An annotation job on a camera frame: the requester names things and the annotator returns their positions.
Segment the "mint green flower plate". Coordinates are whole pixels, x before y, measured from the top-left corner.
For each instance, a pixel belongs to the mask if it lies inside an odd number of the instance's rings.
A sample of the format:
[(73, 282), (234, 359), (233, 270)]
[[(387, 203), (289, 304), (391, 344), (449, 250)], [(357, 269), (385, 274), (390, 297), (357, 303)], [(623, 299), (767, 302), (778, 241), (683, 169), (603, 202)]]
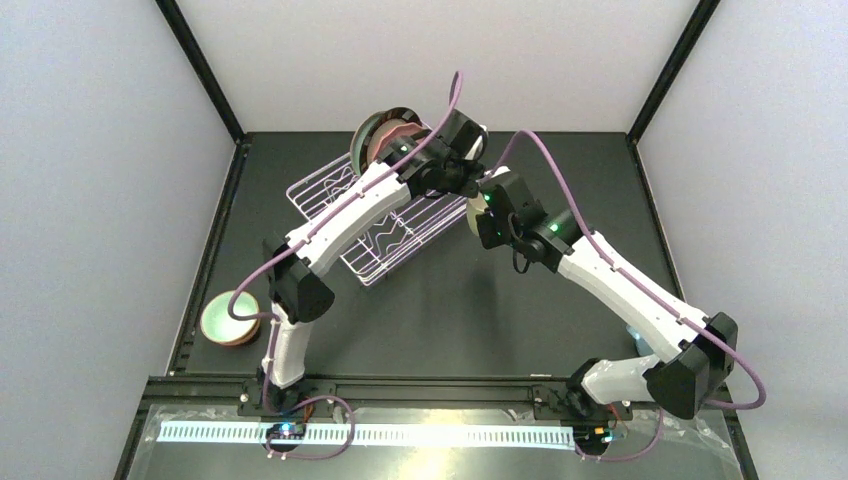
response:
[(384, 111), (370, 115), (355, 131), (349, 149), (351, 168), (357, 177), (361, 177), (374, 162), (371, 143), (377, 128), (383, 123)]

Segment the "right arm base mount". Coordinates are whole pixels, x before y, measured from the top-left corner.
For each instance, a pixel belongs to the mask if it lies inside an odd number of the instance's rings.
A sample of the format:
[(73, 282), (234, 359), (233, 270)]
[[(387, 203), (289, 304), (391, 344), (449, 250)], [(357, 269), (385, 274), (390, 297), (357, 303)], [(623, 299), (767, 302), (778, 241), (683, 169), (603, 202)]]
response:
[(536, 420), (558, 420), (570, 427), (575, 445), (587, 455), (601, 456), (629, 433), (630, 406), (599, 404), (575, 382), (542, 382), (530, 387)]

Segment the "pink polka dot plate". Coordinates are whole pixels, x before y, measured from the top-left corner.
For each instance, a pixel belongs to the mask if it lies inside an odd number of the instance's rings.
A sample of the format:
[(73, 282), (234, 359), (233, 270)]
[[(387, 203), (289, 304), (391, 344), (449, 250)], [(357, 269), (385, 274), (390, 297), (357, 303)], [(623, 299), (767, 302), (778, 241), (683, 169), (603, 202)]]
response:
[(424, 131), (425, 128), (419, 123), (401, 119), (388, 120), (380, 125), (374, 132), (366, 149), (366, 165), (373, 163), (378, 153), (385, 148), (393, 138), (398, 136), (413, 136)]

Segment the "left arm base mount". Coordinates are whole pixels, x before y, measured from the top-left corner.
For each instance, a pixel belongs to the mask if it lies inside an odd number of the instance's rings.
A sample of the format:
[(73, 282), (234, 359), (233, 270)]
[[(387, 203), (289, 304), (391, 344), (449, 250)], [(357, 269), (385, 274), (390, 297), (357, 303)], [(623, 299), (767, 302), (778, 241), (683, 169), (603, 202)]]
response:
[(306, 377), (282, 388), (265, 382), (259, 370), (242, 383), (237, 415), (254, 418), (258, 427), (259, 445), (275, 456), (292, 457), (307, 432), (306, 424), (318, 412), (332, 415), (337, 384), (322, 379)]

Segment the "white wire dish rack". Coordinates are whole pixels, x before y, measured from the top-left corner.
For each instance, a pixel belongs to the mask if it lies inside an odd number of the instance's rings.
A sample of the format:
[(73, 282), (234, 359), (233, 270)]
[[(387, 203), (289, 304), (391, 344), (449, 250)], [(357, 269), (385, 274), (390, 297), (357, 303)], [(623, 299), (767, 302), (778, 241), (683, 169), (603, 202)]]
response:
[[(356, 183), (359, 174), (354, 171), (355, 165), (345, 154), (292, 184), (286, 196), (307, 220), (312, 220)], [(319, 275), (326, 275), (332, 266), (341, 263), (361, 284), (375, 283), (456, 223), (464, 214), (464, 201), (457, 196), (436, 200), (419, 197), (386, 212), (331, 263), (325, 264)]]

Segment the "green ceramic mug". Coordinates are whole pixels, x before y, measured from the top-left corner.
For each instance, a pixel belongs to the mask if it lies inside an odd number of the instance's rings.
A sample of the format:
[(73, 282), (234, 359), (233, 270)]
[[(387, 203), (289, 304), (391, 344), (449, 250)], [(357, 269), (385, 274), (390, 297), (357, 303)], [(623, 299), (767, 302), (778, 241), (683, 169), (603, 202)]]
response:
[(475, 198), (469, 198), (466, 202), (466, 219), (471, 232), (475, 236), (479, 236), (477, 217), (485, 213), (487, 203), (482, 195)]

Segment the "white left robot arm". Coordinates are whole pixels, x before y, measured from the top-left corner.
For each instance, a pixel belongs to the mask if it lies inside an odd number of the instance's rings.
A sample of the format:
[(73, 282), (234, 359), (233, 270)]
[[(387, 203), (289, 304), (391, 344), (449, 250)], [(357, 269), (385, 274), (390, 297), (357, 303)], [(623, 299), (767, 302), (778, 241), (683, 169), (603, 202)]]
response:
[(406, 107), (378, 111), (358, 127), (349, 148), (355, 182), (270, 254), (264, 411), (283, 410), (283, 392), (305, 374), (312, 323), (335, 300), (323, 281), (331, 266), (376, 221), (415, 199), (475, 196), (487, 143), (486, 127), (458, 110), (434, 128)]

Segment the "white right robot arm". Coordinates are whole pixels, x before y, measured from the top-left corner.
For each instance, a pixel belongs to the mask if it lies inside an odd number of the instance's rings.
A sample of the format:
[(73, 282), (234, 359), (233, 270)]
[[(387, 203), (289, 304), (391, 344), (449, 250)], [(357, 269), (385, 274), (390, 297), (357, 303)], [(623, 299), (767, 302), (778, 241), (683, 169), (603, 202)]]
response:
[(583, 232), (572, 211), (547, 213), (520, 175), (498, 168), (468, 201), (466, 213), (485, 249), (508, 246), (515, 257), (582, 287), (647, 343), (648, 355), (590, 359), (570, 377), (566, 402), (577, 415), (630, 401), (692, 419), (732, 372), (735, 320), (723, 312), (708, 316), (670, 294), (600, 232)]

